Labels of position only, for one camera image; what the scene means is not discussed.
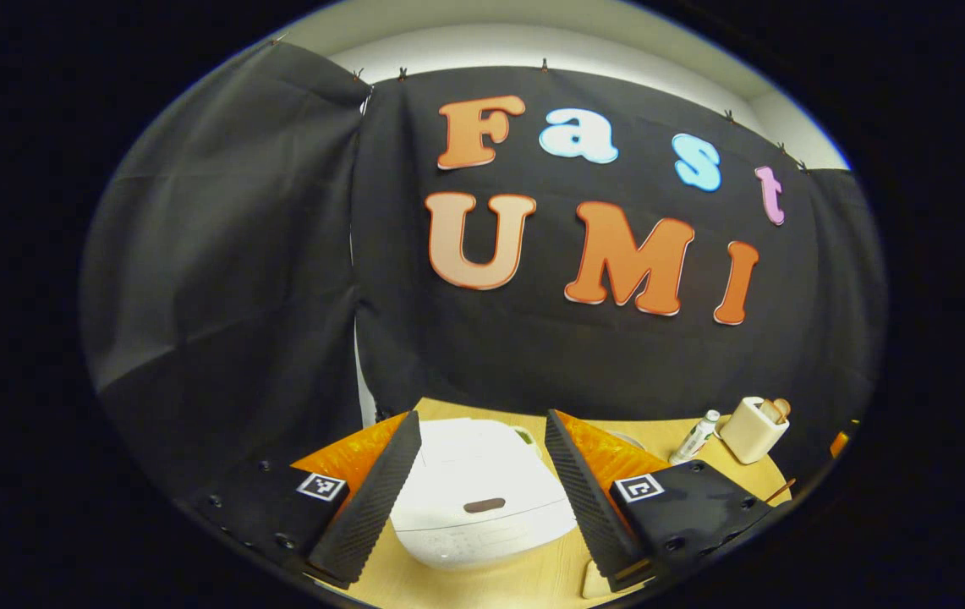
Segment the white bottle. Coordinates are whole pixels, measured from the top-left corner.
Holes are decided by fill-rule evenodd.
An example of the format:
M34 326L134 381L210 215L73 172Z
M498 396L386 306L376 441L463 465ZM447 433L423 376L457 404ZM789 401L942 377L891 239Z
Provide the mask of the white bottle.
M704 447L711 433L715 431L715 423L719 421L719 411L707 411L702 420L688 433L682 446L671 455L671 465L682 465L688 460L696 458L696 453Z

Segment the orange object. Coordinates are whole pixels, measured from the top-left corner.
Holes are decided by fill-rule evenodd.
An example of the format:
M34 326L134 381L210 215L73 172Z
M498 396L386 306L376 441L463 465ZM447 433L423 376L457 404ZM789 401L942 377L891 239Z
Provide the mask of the orange object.
M347 481L350 488L347 498L343 505L339 506L335 516L332 516L332 520L339 517L354 498L354 493L362 488L366 475L370 474L377 458L385 452L385 447L392 436L396 435L396 430L406 416L408 413L401 413L376 425L370 425L290 464L290 467L312 471L313 474L330 475L332 478Z
M730 278L726 280L722 304L715 307L715 321L736 326L745 321L745 297L749 292L749 282L753 278L753 266L760 262L760 253L752 245L740 240L730 242L726 252L730 254Z
M614 480L651 474L652 471L666 469L671 464L576 417L568 416L561 411L553 412L557 413L558 419L568 430L568 436L579 449L579 454L584 456L587 467L595 476L595 481L601 486L602 492L606 494L606 500L610 502L611 508L614 508L622 524L625 524L625 528L632 533L633 529L622 516L621 510L617 509L617 503L614 502L613 497L610 497L610 486L613 485Z
M636 308L653 315L676 315L682 308L678 284L682 281L684 253L695 231L687 223L663 218L642 245L636 245L625 211L612 203L586 200L576 206L583 220L584 254L576 281L564 286L564 297L597 305L606 300L602 274L609 273L610 290L618 305L625 305L636 288L648 282L636 297Z
M829 448L831 458L837 458L837 456L839 456L839 453L842 452L842 448L847 445L847 440L849 439L846 433L842 431L839 432L838 436L835 436L835 440L831 441L831 447Z
M482 135L499 144L508 138L508 115L519 116L528 109L516 96L486 97L482 100L444 104L437 112L448 119L448 148L436 158L440 169L478 167L493 162L497 151L485 145ZM482 112L490 116L482 118Z

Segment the orange letter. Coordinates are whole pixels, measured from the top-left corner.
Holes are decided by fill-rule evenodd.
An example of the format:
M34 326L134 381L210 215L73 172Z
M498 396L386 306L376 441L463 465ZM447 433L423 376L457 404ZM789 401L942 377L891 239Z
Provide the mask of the orange letter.
M497 195L490 209L497 214L497 242L489 265L463 258L463 224L474 209L474 197L464 193L434 193L425 197L429 225L429 263L444 281L460 288L500 288L520 267L524 219L535 212L535 200L520 195Z
M438 112L448 119L448 149L436 158L436 165L440 169L459 169L492 162L497 153L482 144L482 135L488 134L495 144L504 142L508 136L508 114L519 116L525 109L524 100L516 96L444 104ZM492 112L482 118L485 111Z
M584 201L576 208L576 216L587 224L584 257L576 281L564 288L564 297L586 305L606 300L602 287L605 266L618 305L625 305L644 275L650 274L644 291L636 297L636 308L655 315L677 314L682 308L678 284L682 281L684 251L695 235L690 225L669 218L660 220L644 245L637 248L625 212L617 205Z
M745 296L749 292L749 280L753 266L760 262L760 253L752 245L733 240L726 247L730 254L730 278L726 280L726 293L722 304L715 307L715 321L736 326L745 321Z

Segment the black curtain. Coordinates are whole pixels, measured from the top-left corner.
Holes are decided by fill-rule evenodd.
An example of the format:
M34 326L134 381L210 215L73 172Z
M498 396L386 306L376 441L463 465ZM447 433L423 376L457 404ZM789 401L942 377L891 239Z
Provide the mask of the black curtain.
M170 105L107 186L81 332L104 408L170 497L361 427L348 195L369 92L259 43Z
M452 102L519 96L493 162L443 170ZM609 163L564 158L540 146L548 112L583 108L610 121L620 151ZM721 186L680 181L672 138L714 144ZM783 192L782 225L765 216L754 170L771 167ZM494 253L491 196L536 200L525 220L513 280L458 288L428 257L425 197L463 192L477 207L463 254ZM624 209L636 242L663 218L690 224L678 315L647 315L612 294L598 305L566 300L585 228L576 206ZM784 397L792 427L772 456L784 475L810 477L835 433L859 417L878 370L887 282L875 225L849 171L805 173L755 132L690 101L620 80L564 70L452 69L379 82L367 105L351 196L358 273L359 357L378 409L397 413L421 396L530 414L548 408L603 420L682 419L729 413L741 397ZM733 240L758 250L745 321L715 323ZM606 280L603 285L609 288Z

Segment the letter m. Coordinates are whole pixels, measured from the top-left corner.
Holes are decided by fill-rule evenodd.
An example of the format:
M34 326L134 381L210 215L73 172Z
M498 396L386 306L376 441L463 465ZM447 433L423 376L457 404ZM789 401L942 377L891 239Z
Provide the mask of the letter m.
M652 315L677 314L682 308L678 285L684 253L695 235L690 225L669 218L660 220L637 247L625 212L617 205L584 201L576 208L576 216L586 224L584 255L576 281L564 288L568 300L586 305L605 301L602 272L606 270L618 305L625 305L647 277L647 285L636 297L636 308Z

